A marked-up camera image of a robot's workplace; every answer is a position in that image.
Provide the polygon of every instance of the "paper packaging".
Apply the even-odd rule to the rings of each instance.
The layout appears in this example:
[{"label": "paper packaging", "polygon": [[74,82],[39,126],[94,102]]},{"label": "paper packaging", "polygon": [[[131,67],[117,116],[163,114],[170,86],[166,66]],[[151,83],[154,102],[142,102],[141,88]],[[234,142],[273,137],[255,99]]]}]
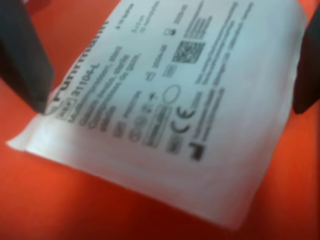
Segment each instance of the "paper packaging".
[{"label": "paper packaging", "polygon": [[289,115],[294,0],[123,0],[8,144],[236,229]]}]

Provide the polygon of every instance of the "orange background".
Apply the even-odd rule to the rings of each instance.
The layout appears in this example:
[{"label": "orange background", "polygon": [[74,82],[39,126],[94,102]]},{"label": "orange background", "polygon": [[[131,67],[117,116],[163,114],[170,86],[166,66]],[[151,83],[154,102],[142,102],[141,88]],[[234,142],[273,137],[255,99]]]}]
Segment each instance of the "orange background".
[{"label": "orange background", "polygon": [[[118,1],[28,3],[56,71],[55,85]],[[301,2],[310,17],[316,2]],[[8,148],[5,141],[18,134],[35,114],[2,81],[0,112],[1,240],[318,238],[318,105],[303,115],[290,115],[250,213],[236,232],[83,172]]]}]

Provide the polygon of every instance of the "symbol icon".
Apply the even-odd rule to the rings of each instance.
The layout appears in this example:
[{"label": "symbol icon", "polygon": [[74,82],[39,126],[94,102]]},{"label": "symbol icon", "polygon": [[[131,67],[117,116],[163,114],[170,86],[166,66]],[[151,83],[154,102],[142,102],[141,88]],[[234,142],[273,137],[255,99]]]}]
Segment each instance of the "symbol icon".
[{"label": "symbol icon", "polygon": [[171,129],[177,134],[185,134],[189,131],[190,125],[185,125],[183,127],[177,127],[176,121],[171,122]]},{"label": "symbol icon", "polygon": [[148,82],[151,82],[156,76],[156,73],[153,71],[148,71],[145,74],[146,74],[145,80],[147,80]]},{"label": "symbol icon", "polygon": [[167,28],[166,30],[164,30],[163,35],[165,35],[165,36],[174,36],[174,35],[176,35],[176,33],[177,33],[176,29]]},{"label": "symbol icon", "polygon": [[150,93],[150,95],[149,95],[149,100],[150,101],[152,101],[152,100],[157,100],[158,98],[157,98],[157,94],[155,93],[155,92],[153,92],[153,93]]},{"label": "symbol icon", "polygon": [[206,147],[202,144],[198,144],[195,142],[191,142],[189,144],[189,146],[191,148],[193,148],[191,158],[196,160],[197,162],[199,162],[201,160],[201,158],[203,157],[203,154],[204,154]]},{"label": "symbol icon", "polygon": [[162,94],[162,100],[165,104],[173,104],[180,96],[181,87],[179,85],[172,85],[168,87]]},{"label": "symbol icon", "polygon": [[194,115],[195,115],[196,111],[191,111],[191,112],[188,112],[187,110],[185,111],[182,111],[181,110],[181,107],[178,107],[176,109],[176,114],[181,118],[181,119],[190,119],[192,118]]},{"label": "symbol icon", "polygon": [[64,121],[67,120],[68,116],[72,112],[72,109],[74,108],[76,103],[77,103],[77,100],[72,98],[67,98],[65,101],[63,101],[62,108],[60,109],[56,118]]}]

